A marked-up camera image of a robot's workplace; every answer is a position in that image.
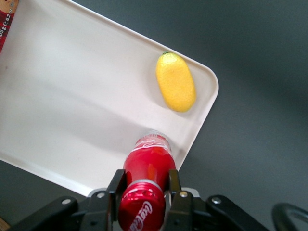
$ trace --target coca-cola logo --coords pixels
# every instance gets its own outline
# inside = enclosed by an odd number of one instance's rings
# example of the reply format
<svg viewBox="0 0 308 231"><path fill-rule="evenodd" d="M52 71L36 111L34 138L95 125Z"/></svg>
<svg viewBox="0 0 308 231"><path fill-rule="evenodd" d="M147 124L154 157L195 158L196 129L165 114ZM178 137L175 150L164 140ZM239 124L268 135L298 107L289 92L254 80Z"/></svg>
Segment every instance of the coca-cola logo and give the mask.
<svg viewBox="0 0 308 231"><path fill-rule="evenodd" d="M141 209L129 227L129 231L141 231L143 229L146 217L148 214L152 214L152 212L153 209L151 203L148 201L143 202Z"/></svg>
<svg viewBox="0 0 308 231"><path fill-rule="evenodd" d="M163 142L159 142L157 140L145 140L141 141L138 144L138 146L132 150L132 152L142 148L152 148L152 147L161 147L165 150L168 150L168 146Z"/></svg>

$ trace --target red bottle cap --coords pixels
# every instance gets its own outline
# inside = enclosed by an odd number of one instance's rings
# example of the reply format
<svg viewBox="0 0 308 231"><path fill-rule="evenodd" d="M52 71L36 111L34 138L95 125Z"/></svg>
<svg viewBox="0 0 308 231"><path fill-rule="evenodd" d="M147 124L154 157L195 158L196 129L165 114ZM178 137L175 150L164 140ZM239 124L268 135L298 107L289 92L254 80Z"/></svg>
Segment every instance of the red bottle cap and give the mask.
<svg viewBox="0 0 308 231"><path fill-rule="evenodd" d="M147 182L133 183L124 191L119 208L119 224L124 231L157 231L165 216L162 190Z"/></svg>

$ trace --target red plastic bottle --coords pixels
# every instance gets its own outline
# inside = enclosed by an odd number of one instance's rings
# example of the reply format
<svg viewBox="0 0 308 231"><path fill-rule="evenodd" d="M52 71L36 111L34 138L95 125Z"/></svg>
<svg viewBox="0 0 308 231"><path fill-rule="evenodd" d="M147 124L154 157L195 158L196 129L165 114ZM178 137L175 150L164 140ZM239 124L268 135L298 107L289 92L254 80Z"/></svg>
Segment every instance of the red plastic bottle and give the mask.
<svg viewBox="0 0 308 231"><path fill-rule="evenodd" d="M124 169L127 189L119 207L119 223L124 231L157 231L164 222L169 170L175 169L166 137L151 131L136 142Z"/></svg>

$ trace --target dark gray surface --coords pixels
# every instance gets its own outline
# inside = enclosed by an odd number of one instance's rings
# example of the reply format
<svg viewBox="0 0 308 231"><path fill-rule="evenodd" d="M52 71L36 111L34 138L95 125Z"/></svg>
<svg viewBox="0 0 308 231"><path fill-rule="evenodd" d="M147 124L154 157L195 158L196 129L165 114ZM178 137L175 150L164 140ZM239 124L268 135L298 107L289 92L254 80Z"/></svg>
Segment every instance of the dark gray surface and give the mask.
<svg viewBox="0 0 308 231"><path fill-rule="evenodd" d="M274 230L284 201L308 209L308 1L75 0L208 67L218 97L180 178ZM73 194L0 162L0 217L15 223Z"/></svg>

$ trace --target yellow toy lemon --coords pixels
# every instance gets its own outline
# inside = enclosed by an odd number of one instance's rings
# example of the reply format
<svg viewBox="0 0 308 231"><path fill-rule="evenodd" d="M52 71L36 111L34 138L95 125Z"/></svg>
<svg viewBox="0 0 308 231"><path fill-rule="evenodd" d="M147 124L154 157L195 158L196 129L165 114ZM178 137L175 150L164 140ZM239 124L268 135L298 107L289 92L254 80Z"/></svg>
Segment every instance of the yellow toy lemon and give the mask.
<svg viewBox="0 0 308 231"><path fill-rule="evenodd" d="M167 106L176 112L186 112L196 100L191 72L177 54L164 52L156 65L156 78Z"/></svg>

